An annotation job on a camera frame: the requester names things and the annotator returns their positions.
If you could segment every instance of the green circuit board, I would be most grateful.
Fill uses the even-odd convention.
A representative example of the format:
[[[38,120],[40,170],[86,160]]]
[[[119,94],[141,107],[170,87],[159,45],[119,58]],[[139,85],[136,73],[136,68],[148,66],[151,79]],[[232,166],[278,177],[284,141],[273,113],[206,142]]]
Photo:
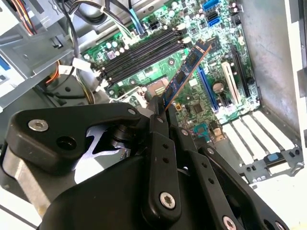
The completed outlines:
[[[230,19],[231,12],[229,10],[228,0],[220,0],[214,8],[218,12],[220,22],[213,26],[209,26],[206,20],[206,16],[212,10],[199,12],[202,3],[197,0],[180,0],[166,3],[162,8],[141,19],[141,23],[144,25],[148,35],[143,38],[136,36],[136,44],[129,47],[129,49],[133,49],[155,34],[160,33],[163,30],[162,25],[175,27],[185,23],[187,29],[186,37],[190,37],[193,44],[198,39],[207,41],[208,39],[217,37],[214,52],[210,52],[205,57],[201,62],[201,67],[211,86],[217,81],[224,82],[226,97],[230,99],[231,95],[225,81],[222,63],[225,61],[232,62],[231,46],[234,46],[240,55],[242,69],[245,72],[246,78],[254,79],[243,29],[240,24],[233,26]],[[158,21],[161,26],[155,30],[149,30],[149,23],[152,21]],[[121,33],[118,33],[108,40],[102,41],[101,43],[98,42],[95,47],[85,51],[83,58],[103,66],[104,63],[110,61],[108,55],[110,49],[106,47],[107,43],[111,44],[114,41],[117,43],[117,46],[112,47],[112,50],[114,53],[118,51],[117,54],[120,55],[119,49],[123,48],[125,43]],[[147,93],[149,92],[150,94],[153,94],[153,92],[157,95],[162,94],[163,86],[165,87],[172,79],[188,52],[188,48],[180,50],[129,78],[118,82],[108,89],[110,97],[117,99],[137,86],[145,86]],[[193,130],[194,127],[200,124],[209,124],[212,121],[224,124],[258,108],[260,103],[256,84],[252,83],[248,85],[251,96],[246,98],[243,96],[243,88],[240,85],[239,76],[236,75],[234,78],[241,94],[241,103],[237,105],[230,104],[228,107],[219,105],[219,109],[214,111],[198,72],[194,72],[182,92],[173,102],[173,105],[177,108],[176,115],[179,125],[188,130]],[[140,104],[137,101],[131,100],[130,102],[134,106],[139,106]]]

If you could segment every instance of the orange wire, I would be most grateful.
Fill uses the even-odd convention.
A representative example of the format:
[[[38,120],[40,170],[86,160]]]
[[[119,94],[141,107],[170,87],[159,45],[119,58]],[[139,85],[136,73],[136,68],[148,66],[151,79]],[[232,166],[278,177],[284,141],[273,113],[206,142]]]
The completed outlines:
[[[15,6],[15,8],[16,8],[16,10],[17,10],[19,16],[20,16],[20,19],[23,21],[23,24],[24,24],[24,27],[26,28],[26,30],[27,30],[31,35],[34,35],[33,32],[30,30],[29,26],[27,25],[27,23],[25,23],[24,18],[23,18],[23,16],[22,16],[22,14],[20,13],[19,8],[18,8],[17,5],[16,5],[16,2],[15,2],[14,0],[12,0],[12,3],[14,4],[14,6]]]
[[[57,76],[59,76],[59,65],[61,64],[60,61],[57,61],[58,65],[57,65],[57,70],[56,72],[52,75],[52,77],[46,81],[46,84],[52,82],[55,78],[57,78]]]
[[[31,26],[33,26],[34,31],[37,33],[36,29],[34,28],[34,25],[33,25],[32,22],[31,22],[31,19],[30,19],[30,18],[28,17],[28,15],[27,15],[27,10],[25,9],[23,3],[22,3],[20,0],[16,0],[16,2],[17,2],[17,4],[20,6],[21,10],[23,11],[24,16],[25,16],[26,20],[28,21],[28,23],[29,23]]]

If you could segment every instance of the ram module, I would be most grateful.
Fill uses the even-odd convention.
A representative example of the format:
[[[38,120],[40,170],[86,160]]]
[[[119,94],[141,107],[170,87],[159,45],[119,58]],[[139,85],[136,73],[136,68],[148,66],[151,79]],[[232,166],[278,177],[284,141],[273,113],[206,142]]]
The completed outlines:
[[[165,110],[168,109],[168,107],[171,105],[172,101],[182,90],[183,86],[192,76],[192,73],[210,49],[210,43],[205,43],[201,39],[199,39],[193,46],[193,48],[190,50],[188,56],[186,57],[172,80],[169,82],[168,86],[165,88],[161,96],[163,99]]]

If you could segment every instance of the silver screw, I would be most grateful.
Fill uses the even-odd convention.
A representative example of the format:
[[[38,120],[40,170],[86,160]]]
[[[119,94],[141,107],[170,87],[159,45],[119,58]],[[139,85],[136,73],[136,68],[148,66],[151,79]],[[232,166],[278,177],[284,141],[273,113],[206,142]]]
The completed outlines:
[[[44,132],[48,130],[48,123],[44,120],[34,119],[28,123],[30,129],[37,132]]]
[[[275,224],[279,230],[284,230],[284,227],[279,222],[275,222]]]
[[[173,209],[175,207],[175,199],[167,192],[162,192],[160,194],[160,202],[168,209]]]
[[[223,217],[223,223],[228,230],[236,230],[236,225],[228,216]]]
[[[128,112],[135,115],[135,111],[133,109],[128,109]]]
[[[208,151],[210,154],[214,154],[214,151],[213,151],[211,148],[207,148],[207,151]]]
[[[157,117],[157,120],[160,121],[161,123],[164,122],[160,117]]]
[[[184,129],[182,129],[181,132],[182,132],[185,136],[189,135],[188,132],[187,132],[186,130],[184,130]]]

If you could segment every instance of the motherboard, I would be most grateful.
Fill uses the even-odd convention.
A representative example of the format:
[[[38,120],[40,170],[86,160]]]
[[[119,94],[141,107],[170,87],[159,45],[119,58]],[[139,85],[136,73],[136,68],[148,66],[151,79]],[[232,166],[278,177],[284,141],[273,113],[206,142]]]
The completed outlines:
[[[193,45],[211,50],[172,102],[179,126],[207,141],[223,139],[221,125],[260,105],[241,25],[243,7],[233,0],[178,0],[82,53],[102,72],[110,102],[146,107],[161,96]]]

